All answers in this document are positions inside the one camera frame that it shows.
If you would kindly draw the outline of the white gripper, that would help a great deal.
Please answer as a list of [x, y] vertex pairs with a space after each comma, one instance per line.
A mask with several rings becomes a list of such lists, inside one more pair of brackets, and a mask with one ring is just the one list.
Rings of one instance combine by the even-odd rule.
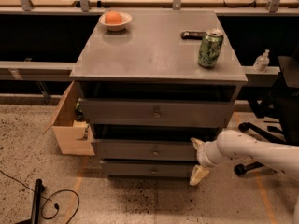
[[194, 149], [197, 150], [197, 160], [201, 164], [193, 167], [189, 181], [191, 186], [196, 186], [209, 174], [208, 168], [222, 163], [223, 156], [216, 141], [203, 142], [194, 137], [191, 138], [191, 141]]

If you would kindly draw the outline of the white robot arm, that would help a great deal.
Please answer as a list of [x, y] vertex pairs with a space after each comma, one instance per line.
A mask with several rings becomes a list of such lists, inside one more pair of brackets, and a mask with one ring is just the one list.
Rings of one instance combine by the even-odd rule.
[[295, 180], [299, 180], [299, 146], [258, 141], [234, 130], [224, 130], [214, 141], [191, 139], [198, 164], [192, 169], [190, 185], [197, 185], [209, 169], [244, 158], [253, 160]]

